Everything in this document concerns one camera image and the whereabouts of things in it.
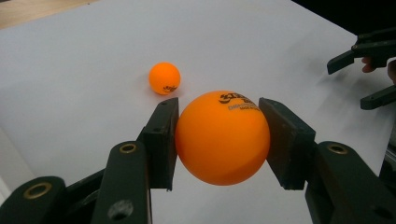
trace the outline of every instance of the ball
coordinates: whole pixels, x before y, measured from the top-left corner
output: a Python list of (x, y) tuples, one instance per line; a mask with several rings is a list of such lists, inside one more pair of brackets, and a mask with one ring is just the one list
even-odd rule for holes
[(155, 92), (167, 95), (180, 84), (180, 73), (171, 63), (157, 63), (148, 73), (148, 82)]
[(184, 166), (206, 183), (228, 186), (253, 176), (270, 147), (270, 131), (260, 109), (233, 91), (212, 91), (189, 103), (175, 132)]

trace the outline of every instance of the white table surface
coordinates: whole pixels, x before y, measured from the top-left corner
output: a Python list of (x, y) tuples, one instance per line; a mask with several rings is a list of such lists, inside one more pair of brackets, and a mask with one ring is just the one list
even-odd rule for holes
[[(394, 105), (360, 109), (391, 85), (385, 69), (356, 62), (328, 76), (326, 63), (356, 41), (286, 0), (101, 0), (0, 31), (0, 127), (35, 175), (67, 185), (106, 166), (135, 140), (156, 104), (180, 111), (207, 91), (231, 90), (288, 106), (317, 142), (355, 148), (378, 174)], [(149, 89), (148, 72), (174, 63), (181, 86)], [(174, 190), (152, 191), (154, 223), (311, 223), (303, 191), (283, 190), (267, 163), (249, 180), (216, 187), (177, 161)]]

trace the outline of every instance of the orange ping pong ball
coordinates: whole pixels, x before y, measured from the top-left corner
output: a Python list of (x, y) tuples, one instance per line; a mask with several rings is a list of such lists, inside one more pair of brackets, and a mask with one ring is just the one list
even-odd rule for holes
[(177, 154), (206, 183), (227, 186), (254, 175), (270, 147), (267, 120), (247, 97), (212, 91), (184, 109), (177, 122)]
[(180, 73), (171, 63), (157, 63), (148, 73), (148, 82), (155, 92), (167, 95), (180, 84)]

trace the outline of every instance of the human hand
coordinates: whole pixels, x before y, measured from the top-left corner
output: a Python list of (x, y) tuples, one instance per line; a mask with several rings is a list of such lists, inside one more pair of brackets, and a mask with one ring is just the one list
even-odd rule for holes
[[(364, 67), (361, 69), (363, 73), (371, 73), (375, 70), (375, 67), (371, 66), (371, 58), (362, 58), (361, 61), (365, 63)], [(393, 81), (393, 84), (396, 85), (396, 60), (388, 63), (388, 76)]]

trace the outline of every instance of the screw hole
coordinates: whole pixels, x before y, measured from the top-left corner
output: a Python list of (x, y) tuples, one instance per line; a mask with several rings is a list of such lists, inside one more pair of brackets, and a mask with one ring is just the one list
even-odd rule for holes
[(337, 154), (341, 154), (341, 155), (347, 154), (347, 149), (341, 145), (329, 145), (327, 146), (327, 149)]
[(120, 221), (132, 214), (134, 205), (130, 200), (121, 200), (110, 206), (107, 216), (113, 221)]
[(135, 144), (125, 144), (120, 147), (121, 153), (132, 153), (137, 150), (137, 146)]
[(42, 182), (42, 183), (33, 185), (32, 187), (27, 189), (23, 193), (23, 197), (25, 199), (29, 199), (29, 200), (36, 199), (36, 198), (39, 198), (39, 197), (45, 195), (46, 193), (48, 193), (51, 188), (52, 188), (52, 185), (50, 183)]
[(393, 214), (386, 208), (381, 207), (381, 206), (373, 206), (372, 207), (373, 212), (383, 218), (386, 219), (393, 219)]

